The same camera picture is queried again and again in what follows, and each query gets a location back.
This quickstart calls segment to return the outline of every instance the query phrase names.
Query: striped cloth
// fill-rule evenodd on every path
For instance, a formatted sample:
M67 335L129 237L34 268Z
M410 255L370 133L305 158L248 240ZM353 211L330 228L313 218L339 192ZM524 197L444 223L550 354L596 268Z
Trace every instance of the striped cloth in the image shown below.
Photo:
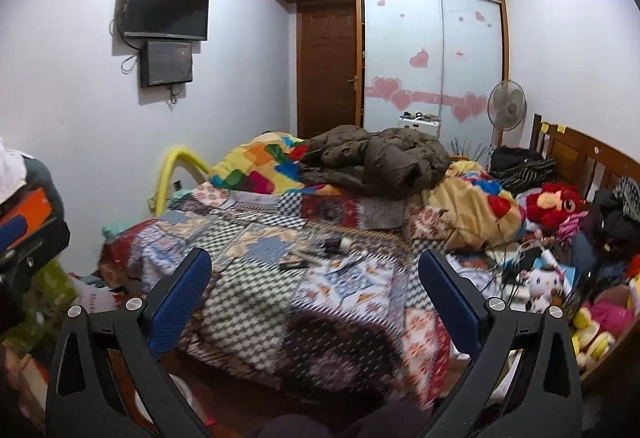
M640 223L640 183L628 176L620 178L613 195L622 202L622 213Z
M556 173L556 161L553 158L525 160L509 169L490 170L489 172L504 189L516 195L552 180Z

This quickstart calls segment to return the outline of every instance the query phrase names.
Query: wall-mounted tv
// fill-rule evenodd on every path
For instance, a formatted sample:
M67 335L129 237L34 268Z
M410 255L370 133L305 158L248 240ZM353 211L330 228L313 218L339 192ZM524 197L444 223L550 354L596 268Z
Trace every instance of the wall-mounted tv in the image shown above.
M125 37L207 40L209 0L127 0Z

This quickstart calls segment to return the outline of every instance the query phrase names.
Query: cabinet door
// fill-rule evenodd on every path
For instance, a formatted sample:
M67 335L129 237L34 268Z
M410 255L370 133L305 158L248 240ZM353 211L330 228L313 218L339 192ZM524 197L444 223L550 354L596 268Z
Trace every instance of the cabinet door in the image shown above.
M487 0L442 0L444 68L440 142L451 149L487 148L494 129L487 114L502 80L500 5ZM487 155L479 163L484 166Z
M396 127L404 111L438 114L440 0L364 1L364 129Z

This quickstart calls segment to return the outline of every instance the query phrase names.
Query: red stuffed animal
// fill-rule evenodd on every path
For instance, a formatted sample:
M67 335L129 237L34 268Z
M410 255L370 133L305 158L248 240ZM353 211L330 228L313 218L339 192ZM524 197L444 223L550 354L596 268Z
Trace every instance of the red stuffed animal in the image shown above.
M527 196L527 219L544 228L557 230L566 218L584 208L584 200L575 187L545 183L542 192Z

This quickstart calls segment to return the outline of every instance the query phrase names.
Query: hello kitty plush toy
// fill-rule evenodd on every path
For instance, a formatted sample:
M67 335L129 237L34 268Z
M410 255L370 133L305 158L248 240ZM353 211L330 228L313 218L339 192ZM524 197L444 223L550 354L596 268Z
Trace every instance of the hello kitty plush toy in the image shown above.
M541 268L523 270L520 278L524 279L524 286L529 289L530 310L535 313L542 313L562 294L564 272L560 267L545 264Z

